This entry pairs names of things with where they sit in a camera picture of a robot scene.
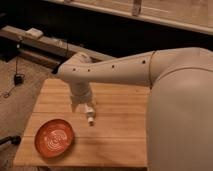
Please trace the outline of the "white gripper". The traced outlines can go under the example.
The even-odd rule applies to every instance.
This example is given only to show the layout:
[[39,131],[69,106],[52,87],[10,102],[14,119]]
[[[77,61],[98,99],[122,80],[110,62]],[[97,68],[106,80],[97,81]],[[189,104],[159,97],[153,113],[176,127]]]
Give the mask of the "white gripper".
[[88,83],[71,83],[69,85],[70,88],[70,97],[72,100],[71,108],[72,112],[75,113],[78,104],[88,103],[91,100],[91,107],[93,109],[93,113],[96,114],[96,100],[92,99],[92,91],[91,87]]

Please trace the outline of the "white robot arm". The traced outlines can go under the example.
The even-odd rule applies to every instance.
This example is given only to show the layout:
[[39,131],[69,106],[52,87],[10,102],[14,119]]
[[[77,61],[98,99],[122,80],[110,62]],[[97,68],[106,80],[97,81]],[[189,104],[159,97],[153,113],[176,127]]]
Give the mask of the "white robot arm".
[[149,171],[213,171],[213,51],[155,50],[94,63],[78,52],[56,75],[74,106],[92,100],[91,82],[147,86]]

